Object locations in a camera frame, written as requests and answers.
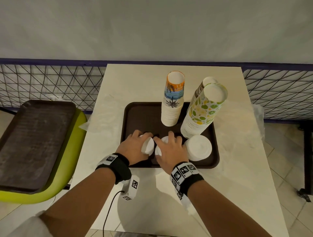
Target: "table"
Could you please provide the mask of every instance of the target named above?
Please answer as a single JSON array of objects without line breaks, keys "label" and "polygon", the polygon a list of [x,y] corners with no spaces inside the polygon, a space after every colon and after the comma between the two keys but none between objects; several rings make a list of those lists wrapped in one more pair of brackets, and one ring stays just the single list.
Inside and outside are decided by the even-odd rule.
[{"label": "table", "polygon": [[[121,139],[125,106],[134,101],[162,101],[166,76],[173,70],[185,74],[185,101],[191,100],[207,76],[215,77],[228,89],[230,103],[223,105],[214,120],[224,162],[216,171],[200,170],[205,180],[272,236],[288,236],[253,111],[244,109],[242,115],[243,110],[234,109],[237,105],[250,105],[240,67],[108,64],[71,188],[90,175],[105,155],[115,152]],[[225,139],[230,131],[237,131],[246,140]],[[132,168],[131,172],[140,178],[137,196],[131,201],[114,200],[105,230],[209,236],[198,214],[188,215],[184,210],[165,172],[160,168]],[[122,184],[114,186],[92,229],[102,229],[112,198],[121,187]]]}]

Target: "sleeve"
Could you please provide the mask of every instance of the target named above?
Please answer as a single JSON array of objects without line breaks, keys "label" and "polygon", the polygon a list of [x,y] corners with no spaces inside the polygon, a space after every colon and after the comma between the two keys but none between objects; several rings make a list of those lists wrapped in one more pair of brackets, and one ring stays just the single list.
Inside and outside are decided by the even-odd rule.
[{"label": "sleeve", "polygon": [[7,237],[53,237],[44,222],[37,216],[24,221]]}]

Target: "hand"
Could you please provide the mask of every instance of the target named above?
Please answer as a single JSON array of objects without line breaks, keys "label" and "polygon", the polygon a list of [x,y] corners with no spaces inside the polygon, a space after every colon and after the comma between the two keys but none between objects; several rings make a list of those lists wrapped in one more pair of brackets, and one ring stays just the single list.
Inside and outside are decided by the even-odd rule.
[{"label": "hand", "polygon": [[182,161],[189,162],[187,149],[182,146],[182,137],[178,136],[175,140],[174,133],[169,131],[167,144],[158,137],[154,137],[153,140],[162,153],[162,156],[156,155],[156,161],[166,173],[171,174],[175,165]]},{"label": "hand", "polygon": [[125,156],[129,165],[136,164],[139,161],[148,159],[149,155],[141,152],[142,145],[149,138],[153,137],[152,133],[145,133],[142,137],[142,132],[135,130],[130,134],[125,141],[123,141],[117,148],[116,152]]}]

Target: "tabletop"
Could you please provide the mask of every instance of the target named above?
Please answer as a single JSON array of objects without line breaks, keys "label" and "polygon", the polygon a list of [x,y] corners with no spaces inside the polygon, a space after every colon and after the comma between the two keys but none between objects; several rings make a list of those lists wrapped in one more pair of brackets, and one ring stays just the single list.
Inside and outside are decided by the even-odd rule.
[{"label": "tabletop", "polygon": [[[220,164],[201,169],[204,179],[250,215],[272,236],[288,236],[280,203],[240,67],[108,64],[71,188],[90,175],[97,163],[115,152],[121,140],[125,107],[131,102],[160,102],[166,76],[185,75],[184,100],[212,76],[228,90],[228,100],[214,119]],[[132,168],[140,178],[137,196],[115,199],[105,230],[165,236],[210,236],[199,215],[188,215],[169,176],[160,168]],[[92,229],[102,229],[115,185]]]}]

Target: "brown tray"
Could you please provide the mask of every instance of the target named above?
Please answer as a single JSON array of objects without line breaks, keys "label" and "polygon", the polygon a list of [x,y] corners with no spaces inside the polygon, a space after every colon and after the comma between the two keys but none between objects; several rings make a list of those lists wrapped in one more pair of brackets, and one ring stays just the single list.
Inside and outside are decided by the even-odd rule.
[{"label": "brown tray", "polygon": [[[185,143],[187,139],[184,138],[180,133],[180,127],[184,117],[186,116],[189,102],[184,103],[178,122],[173,127],[167,127],[162,124],[161,104],[161,102],[132,102],[128,104],[124,111],[121,142],[124,141],[129,134],[138,129],[143,133],[151,132],[154,136],[160,138],[167,136],[168,131],[173,131],[175,136],[181,136],[182,142]],[[200,161],[192,161],[192,163],[200,169],[214,168],[219,163],[219,153],[213,123],[201,135],[207,137],[210,140],[212,144],[212,153],[208,158]],[[153,153],[148,160],[138,162],[131,167],[159,168],[160,166],[157,163]]]},{"label": "brown tray", "polygon": [[75,111],[72,102],[22,104],[0,138],[0,190],[32,194],[45,186]]}]

